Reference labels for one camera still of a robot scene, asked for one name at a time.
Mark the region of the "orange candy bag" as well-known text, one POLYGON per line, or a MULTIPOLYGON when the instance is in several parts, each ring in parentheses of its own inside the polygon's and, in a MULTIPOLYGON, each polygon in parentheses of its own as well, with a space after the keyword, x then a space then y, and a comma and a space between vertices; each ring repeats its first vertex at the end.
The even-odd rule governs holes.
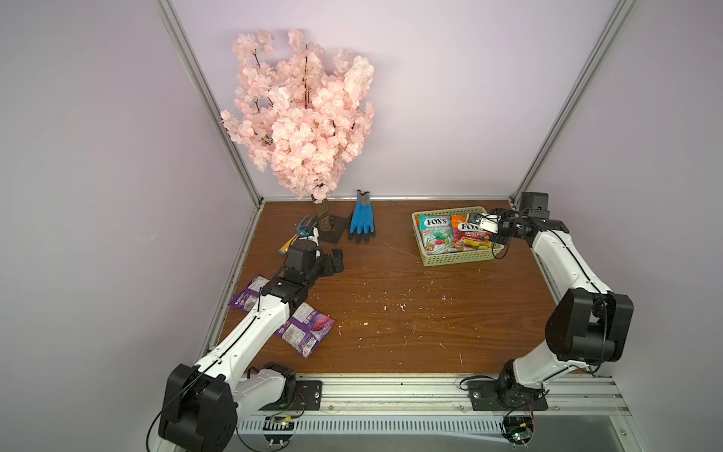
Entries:
POLYGON ((490 234, 481 230, 478 225, 469 223, 463 216, 450 218, 453 231, 453 245, 457 252, 472 250, 489 250, 490 234))

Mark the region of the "purple candy bag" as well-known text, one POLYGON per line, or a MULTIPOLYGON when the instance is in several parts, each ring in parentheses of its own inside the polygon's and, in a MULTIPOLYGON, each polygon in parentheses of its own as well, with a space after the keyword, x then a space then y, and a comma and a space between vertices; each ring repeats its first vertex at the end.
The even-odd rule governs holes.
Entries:
POLYGON ((262 289, 268 282, 268 278, 261 275, 255 276, 243 290, 231 299, 228 306, 231 309, 238 309, 246 312, 252 310, 261 298, 262 289))
POLYGON ((275 335, 297 350, 303 358, 309 358, 335 325, 333 318, 305 302, 297 307, 275 335))

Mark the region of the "teal candy bag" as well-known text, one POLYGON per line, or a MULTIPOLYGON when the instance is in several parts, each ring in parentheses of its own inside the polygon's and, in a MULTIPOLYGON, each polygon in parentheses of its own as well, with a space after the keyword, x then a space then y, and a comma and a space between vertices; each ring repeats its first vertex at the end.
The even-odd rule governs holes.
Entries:
POLYGON ((455 252, 450 216, 421 215, 418 230, 425 254, 438 255, 455 252))

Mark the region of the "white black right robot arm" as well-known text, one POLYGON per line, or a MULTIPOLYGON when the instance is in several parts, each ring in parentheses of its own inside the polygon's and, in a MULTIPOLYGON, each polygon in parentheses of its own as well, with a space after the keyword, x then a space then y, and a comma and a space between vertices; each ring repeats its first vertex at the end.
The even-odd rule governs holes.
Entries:
POLYGON ((574 370, 592 374, 619 361, 634 314, 631 299, 587 264, 567 225, 550 217, 548 201, 546 193, 525 192, 517 210, 497 208, 482 221, 495 244, 525 241, 557 297, 542 343, 499 374, 497 397, 510 407, 541 399, 548 382, 574 370))

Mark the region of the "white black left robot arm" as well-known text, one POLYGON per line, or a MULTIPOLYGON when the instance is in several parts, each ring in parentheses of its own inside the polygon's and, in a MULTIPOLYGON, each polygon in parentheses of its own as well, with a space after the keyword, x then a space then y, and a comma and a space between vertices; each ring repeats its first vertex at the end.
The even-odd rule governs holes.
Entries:
POLYGON ((307 301, 317 280, 344 270, 339 249, 325 252, 299 239, 284 264, 261 289, 260 299, 216 348, 195 365, 177 365, 166 383, 162 408, 150 429, 186 451, 222 451, 239 423, 279 401, 291 404, 295 372, 269 363, 247 371, 267 341, 307 301))

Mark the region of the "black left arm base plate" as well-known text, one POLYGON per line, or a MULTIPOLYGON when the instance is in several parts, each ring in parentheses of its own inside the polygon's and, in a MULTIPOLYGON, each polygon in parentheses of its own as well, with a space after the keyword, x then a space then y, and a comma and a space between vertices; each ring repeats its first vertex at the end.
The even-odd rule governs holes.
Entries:
POLYGON ((263 406, 261 411, 317 412, 321 409, 323 385, 322 380, 297 380, 294 389, 285 388, 279 400, 263 406))

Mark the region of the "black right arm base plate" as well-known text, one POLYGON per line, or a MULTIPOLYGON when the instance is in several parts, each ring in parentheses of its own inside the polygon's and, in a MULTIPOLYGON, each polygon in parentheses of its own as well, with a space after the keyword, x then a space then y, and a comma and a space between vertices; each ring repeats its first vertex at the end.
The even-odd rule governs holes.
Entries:
POLYGON ((471 380, 465 383, 465 391, 474 411, 527 410, 546 411, 549 405, 542 389, 513 386, 503 388, 496 380, 471 380))

